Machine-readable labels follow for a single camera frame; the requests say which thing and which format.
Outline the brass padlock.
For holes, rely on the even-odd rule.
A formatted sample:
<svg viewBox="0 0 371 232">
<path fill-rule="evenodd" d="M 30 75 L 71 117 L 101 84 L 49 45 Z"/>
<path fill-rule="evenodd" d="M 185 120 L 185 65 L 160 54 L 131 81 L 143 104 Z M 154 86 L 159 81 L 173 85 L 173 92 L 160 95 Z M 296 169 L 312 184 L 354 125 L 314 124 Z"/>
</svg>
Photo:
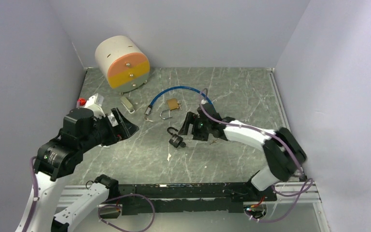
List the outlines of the brass padlock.
<svg viewBox="0 0 371 232">
<path fill-rule="evenodd" d="M 160 118 L 163 120 L 167 120 L 171 118 L 171 116 L 165 116 L 166 113 L 168 114 L 170 111 L 181 109 L 181 102 L 177 100 L 176 98 L 168 99 L 166 103 L 167 103 L 168 108 L 161 111 L 159 114 Z"/>
</svg>

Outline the black padlock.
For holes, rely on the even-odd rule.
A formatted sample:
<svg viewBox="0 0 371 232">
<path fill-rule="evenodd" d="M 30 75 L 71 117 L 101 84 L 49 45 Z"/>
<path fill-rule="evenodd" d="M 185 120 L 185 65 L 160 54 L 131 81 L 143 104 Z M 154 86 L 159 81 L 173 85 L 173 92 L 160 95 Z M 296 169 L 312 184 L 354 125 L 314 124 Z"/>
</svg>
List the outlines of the black padlock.
<svg viewBox="0 0 371 232">
<path fill-rule="evenodd" d="M 168 127 L 167 132 L 171 135 L 171 138 L 169 139 L 169 144 L 171 144 L 173 147 L 186 147 L 186 143 L 184 142 L 183 137 L 181 137 L 178 134 L 178 130 L 174 127 Z"/>
</svg>

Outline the blue cable lock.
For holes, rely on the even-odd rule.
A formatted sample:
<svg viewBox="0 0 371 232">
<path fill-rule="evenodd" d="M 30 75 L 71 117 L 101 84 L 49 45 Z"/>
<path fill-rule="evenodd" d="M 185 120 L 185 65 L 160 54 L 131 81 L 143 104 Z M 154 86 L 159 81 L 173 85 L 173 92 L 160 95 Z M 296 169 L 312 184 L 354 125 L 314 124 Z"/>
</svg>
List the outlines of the blue cable lock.
<svg viewBox="0 0 371 232">
<path fill-rule="evenodd" d="M 193 87 L 188 87 L 188 86 L 175 86 L 175 87 L 170 87 L 168 89 L 165 89 L 158 93 L 149 103 L 145 110 L 145 115 L 148 117 L 148 115 L 151 114 L 152 109 L 154 108 L 154 105 L 156 102 L 162 103 L 163 100 L 168 100 L 169 97 L 179 97 L 182 94 L 186 93 L 187 95 L 191 95 L 191 92 L 200 94 L 200 90 L 193 88 Z"/>
</svg>

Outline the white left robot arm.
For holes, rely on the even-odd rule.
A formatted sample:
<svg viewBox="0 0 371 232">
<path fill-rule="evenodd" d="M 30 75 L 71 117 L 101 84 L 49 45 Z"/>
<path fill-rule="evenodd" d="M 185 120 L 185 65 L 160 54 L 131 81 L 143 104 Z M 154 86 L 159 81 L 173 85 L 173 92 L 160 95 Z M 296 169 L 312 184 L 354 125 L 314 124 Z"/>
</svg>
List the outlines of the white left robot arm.
<svg viewBox="0 0 371 232">
<path fill-rule="evenodd" d="M 32 189 L 19 232 L 71 232 L 102 202 L 118 199 L 118 181 L 101 175 L 77 202 L 56 214 L 61 194 L 84 154 L 98 145 L 114 145 L 138 131 L 138 126 L 114 108 L 110 115 L 96 117 L 88 108 L 71 110 L 58 135 L 42 145 L 30 159 Z"/>
</svg>

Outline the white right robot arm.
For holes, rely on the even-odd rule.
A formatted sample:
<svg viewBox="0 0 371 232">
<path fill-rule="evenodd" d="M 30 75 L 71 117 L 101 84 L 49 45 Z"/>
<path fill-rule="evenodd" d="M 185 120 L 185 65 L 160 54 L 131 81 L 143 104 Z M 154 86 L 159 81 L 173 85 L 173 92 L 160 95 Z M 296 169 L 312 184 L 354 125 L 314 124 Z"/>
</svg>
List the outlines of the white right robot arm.
<svg viewBox="0 0 371 232">
<path fill-rule="evenodd" d="M 187 112 L 178 134 L 187 135 L 189 131 L 194 140 L 207 141 L 212 135 L 264 153 L 267 165 L 250 178 L 246 188 L 248 198 L 253 201 L 259 200 L 270 186 L 289 180 L 307 160 L 306 153 L 289 129 L 262 129 L 232 117 L 221 117 L 209 103 L 199 107 L 197 113 Z"/>
</svg>

